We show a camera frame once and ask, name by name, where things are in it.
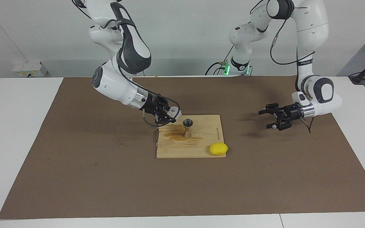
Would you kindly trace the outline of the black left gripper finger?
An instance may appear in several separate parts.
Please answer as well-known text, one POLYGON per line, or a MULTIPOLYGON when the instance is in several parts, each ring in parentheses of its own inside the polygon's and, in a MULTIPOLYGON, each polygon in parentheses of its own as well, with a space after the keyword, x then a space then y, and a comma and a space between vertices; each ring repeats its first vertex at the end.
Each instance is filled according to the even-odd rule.
POLYGON ((277 129, 278 131, 283 131, 285 129, 288 129, 292 127, 292 121, 283 121, 277 119, 275 123, 267 124, 267 129, 277 129))
POLYGON ((272 104, 267 104, 264 109, 258 111, 259 115, 263 115, 263 114, 267 114, 267 113, 271 114, 271 115, 275 115, 276 117, 282 117, 283 108, 280 108, 278 103, 272 103, 272 104))

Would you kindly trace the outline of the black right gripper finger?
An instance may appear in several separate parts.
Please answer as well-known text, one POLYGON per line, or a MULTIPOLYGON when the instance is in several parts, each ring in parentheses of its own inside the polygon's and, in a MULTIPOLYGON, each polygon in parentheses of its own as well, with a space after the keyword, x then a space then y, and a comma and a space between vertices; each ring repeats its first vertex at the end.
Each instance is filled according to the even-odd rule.
POLYGON ((166 97, 162 96, 161 94, 157 94, 157 105, 159 108, 163 110, 169 110, 170 105, 168 104, 168 100, 166 97))
POLYGON ((175 123, 176 119, 176 110, 170 109, 169 111, 165 110, 155 110, 155 123, 156 124, 168 124, 168 123, 175 123))

